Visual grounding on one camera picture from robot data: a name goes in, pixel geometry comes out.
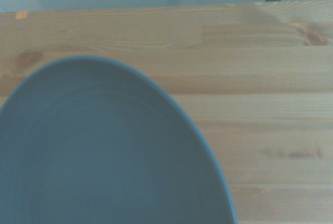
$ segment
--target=plate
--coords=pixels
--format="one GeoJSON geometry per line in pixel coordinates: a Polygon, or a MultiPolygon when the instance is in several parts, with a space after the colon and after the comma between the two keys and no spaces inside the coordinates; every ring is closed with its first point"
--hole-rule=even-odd
{"type": "Polygon", "coordinates": [[[75,56],[0,111],[0,223],[235,223],[202,134],[152,80],[75,56]]]}

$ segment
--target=wood knot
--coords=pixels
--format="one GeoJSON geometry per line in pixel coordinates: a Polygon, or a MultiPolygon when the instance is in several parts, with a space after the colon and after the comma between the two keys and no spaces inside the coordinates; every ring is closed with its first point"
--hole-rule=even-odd
{"type": "Polygon", "coordinates": [[[306,33],[306,46],[327,46],[327,41],[318,32],[306,33]]]}
{"type": "Polygon", "coordinates": [[[43,57],[43,52],[41,51],[24,51],[17,56],[15,65],[17,68],[26,68],[43,57]]]}

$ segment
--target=orange sticker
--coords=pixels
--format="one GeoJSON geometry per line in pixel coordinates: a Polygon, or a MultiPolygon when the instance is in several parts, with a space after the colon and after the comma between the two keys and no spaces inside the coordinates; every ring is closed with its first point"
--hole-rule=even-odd
{"type": "Polygon", "coordinates": [[[28,16],[28,11],[22,11],[22,12],[17,12],[15,19],[16,20],[22,20],[22,19],[26,19],[28,16]]]}

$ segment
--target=wooden table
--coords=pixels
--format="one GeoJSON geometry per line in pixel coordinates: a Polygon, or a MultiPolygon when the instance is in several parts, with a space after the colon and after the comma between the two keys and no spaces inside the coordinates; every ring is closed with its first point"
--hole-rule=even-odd
{"type": "Polygon", "coordinates": [[[0,14],[0,101],[100,55],[150,76],[221,162],[239,222],[333,222],[333,1],[0,14]]]}

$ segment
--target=wood grain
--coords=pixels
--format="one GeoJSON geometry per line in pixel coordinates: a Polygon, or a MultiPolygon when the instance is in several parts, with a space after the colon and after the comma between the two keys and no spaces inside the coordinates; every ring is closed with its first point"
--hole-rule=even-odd
{"type": "Polygon", "coordinates": [[[143,72],[213,149],[241,224],[333,222],[333,1],[0,14],[0,105],[100,55],[143,72]]]}

